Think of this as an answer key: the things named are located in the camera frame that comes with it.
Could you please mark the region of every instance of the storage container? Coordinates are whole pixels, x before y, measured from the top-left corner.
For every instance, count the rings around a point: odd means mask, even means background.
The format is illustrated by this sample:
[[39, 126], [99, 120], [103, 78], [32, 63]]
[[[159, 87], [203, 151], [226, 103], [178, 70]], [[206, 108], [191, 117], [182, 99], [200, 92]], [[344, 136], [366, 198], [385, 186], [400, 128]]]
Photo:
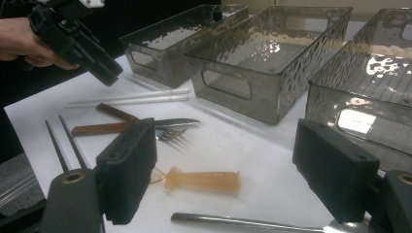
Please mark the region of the storage container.
[[382, 10], [310, 81], [306, 118], [412, 171], [412, 10]]
[[249, 17], [248, 6], [201, 5], [120, 38], [135, 74], [175, 88], [189, 80], [185, 51]]
[[269, 7], [187, 52], [196, 96], [277, 124], [341, 47], [352, 8]]

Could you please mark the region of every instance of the white straw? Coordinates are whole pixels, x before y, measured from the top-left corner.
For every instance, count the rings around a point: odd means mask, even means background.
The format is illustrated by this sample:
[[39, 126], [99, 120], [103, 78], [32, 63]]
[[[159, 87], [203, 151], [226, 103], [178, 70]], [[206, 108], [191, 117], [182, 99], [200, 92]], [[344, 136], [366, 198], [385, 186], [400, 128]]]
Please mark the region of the white straw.
[[[187, 95], [172, 95], [172, 96], [159, 96], [155, 98], [142, 98], [142, 99], [126, 99], [117, 101], [104, 102], [107, 105], [132, 105], [132, 104], [150, 104], [150, 103], [161, 103], [161, 102], [174, 102], [174, 101], [186, 101], [189, 100]], [[95, 107], [95, 104], [91, 103], [81, 103], [72, 104], [66, 107], [66, 109], [74, 108], [84, 108], [84, 107]]]
[[189, 93], [188, 89], [161, 90], [161, 91], [139, 93], [139, 94], [133, 94], [133, 95], [115, 96], [115, 97], [110, 97], [110, 98], [108, 97], [108, 98], [72, 101], [72, 102], [69, 102], [69, 104], [83, 104], [83, 103], [106, 102], [106, 101], [115, 101], [115, 100], [140, 99], [140, 98], [147, 98], [147, 97], [188, 94], [188, 93]]

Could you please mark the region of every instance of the silver utensil handle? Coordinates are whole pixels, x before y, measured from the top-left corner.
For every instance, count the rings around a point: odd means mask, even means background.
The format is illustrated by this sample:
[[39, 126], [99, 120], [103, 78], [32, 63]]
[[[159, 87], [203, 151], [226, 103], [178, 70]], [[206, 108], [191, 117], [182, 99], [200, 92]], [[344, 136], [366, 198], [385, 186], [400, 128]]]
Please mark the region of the silver utensil handle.
[[171, 220], [178, 221], [193, 221], [193, 222], [207, 222], [207, 223], [218, 223], [225, 225], [236, 225], [244, 227], [252, 227], [266, 230], [278, 230], [283, 232], [324, 232], [323, 228], [316, 227], [300, 227], [286, 224], [279, 224], [269, 221], [251, 220], [244, 218], [236, 218], [229, 216], [207, 216], [198, 214], [186, 214], [186, 213], [175, 213], [172, 215]]

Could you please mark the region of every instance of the brown knife handle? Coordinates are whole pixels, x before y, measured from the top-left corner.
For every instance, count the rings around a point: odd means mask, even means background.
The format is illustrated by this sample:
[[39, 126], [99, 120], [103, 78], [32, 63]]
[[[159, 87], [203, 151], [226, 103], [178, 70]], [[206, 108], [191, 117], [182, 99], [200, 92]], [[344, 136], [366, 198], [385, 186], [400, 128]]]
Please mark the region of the brown knife handle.
[[76, 126], [71, 133], [73, 137], [121, 133], [131, 122]]
[[137, 119], [136, 116], [130, 115], [128, 113], [125, 113], [121, 110], [115, 109], [112, 106], [103, 103], [97, 105], [96, 110], [109, 116], [122, 119], [124, 121], [131, 121]]

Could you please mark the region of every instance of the white table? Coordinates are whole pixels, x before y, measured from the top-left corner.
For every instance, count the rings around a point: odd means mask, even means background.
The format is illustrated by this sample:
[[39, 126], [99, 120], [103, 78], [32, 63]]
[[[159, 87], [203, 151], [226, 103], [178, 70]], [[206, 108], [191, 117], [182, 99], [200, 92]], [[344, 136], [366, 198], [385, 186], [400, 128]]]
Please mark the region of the white table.
[[[86, 73], [5, 108], [45, 195], [52, 179], [62, 173], [45, 125], [46, 119], [71, 167], [78, 168], [79, 163], [58, 116], [62, 115], [70, 128], [115, 120], [98, 113], [93, 107], [67, 109], [69, 101], [167, 89], [134, 75], [125, 56], [118, 58], [118, 63], [124, 71], [111, 87]], [[173, 166], [182, 172], [239, 172], [239, 193], [181, 187], [167, 191], [162, 183], [151, 184], [132, 222], [126, 226], [105, 222], [107, 232], [261, 232], [232, 226], [176, 223], [170, 220], [175, 212], [302, 226], [324, 226], [332, 221], [331, 214], [292, 164], [297, 120], [304, 117], [307, 95], [298, 100], [280, 124], [270, 126], [197, 98], [191, 81], [181, 86], [185, 87], [191, 90], [188, 101], [117, 108], [139, 118], [191, 117], [200, 120], [201, 124], [185, 133], [181, 144], [157, 142], [156, 167], [163, 172]], [[116, 136], [76, 138], [90, 167], [95, 166], [95, 157]]]

